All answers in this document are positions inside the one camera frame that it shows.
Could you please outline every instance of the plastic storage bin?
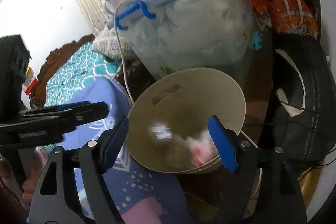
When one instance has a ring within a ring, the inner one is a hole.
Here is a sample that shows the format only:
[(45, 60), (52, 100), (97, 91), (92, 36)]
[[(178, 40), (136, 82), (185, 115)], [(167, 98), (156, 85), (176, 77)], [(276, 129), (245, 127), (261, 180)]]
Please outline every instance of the plastic storage bin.
[(122, 2), (117, 27), (155, 79), (181, 69), (208, 67), (244, 85), (248, 72), (244, 56), (252, 36), (251, 0), (134, 1)]

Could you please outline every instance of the red and yellow package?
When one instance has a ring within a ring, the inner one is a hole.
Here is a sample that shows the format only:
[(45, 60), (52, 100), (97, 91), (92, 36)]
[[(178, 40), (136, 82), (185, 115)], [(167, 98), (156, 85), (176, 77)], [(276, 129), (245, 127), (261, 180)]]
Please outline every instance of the red and yellow package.
[(316, 20), (304, 0), (252, 0), (260, 16), (269, 15), (277, 33), (294, 33), (317, 38)]

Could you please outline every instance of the blue gripper pad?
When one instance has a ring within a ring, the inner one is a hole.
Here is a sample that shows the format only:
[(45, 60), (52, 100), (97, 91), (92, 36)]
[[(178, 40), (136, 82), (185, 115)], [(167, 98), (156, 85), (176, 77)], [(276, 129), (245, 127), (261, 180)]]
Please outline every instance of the blue gripper pad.
[(231, 173), (236, 172), (238, 164), (233, 138), (237, 138), (237, 135), (234, 131), (224, 128), (216, 116), (209, 118), (208, 128), (224, 167)]

